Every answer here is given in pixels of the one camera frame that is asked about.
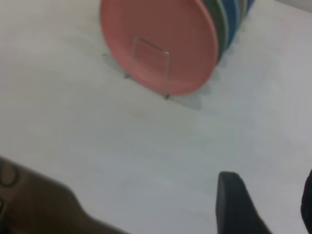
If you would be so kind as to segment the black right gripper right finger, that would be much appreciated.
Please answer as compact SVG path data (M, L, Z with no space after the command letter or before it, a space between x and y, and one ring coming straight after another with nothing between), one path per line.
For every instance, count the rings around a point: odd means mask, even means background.
M309 234L312 234L312 171L306 179L301 200L301 216Z

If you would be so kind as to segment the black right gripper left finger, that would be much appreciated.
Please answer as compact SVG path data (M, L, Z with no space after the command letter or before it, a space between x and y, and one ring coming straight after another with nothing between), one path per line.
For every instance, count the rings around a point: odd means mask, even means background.
M218 175L215 215L219 234L270 234L244 181L235 172Z

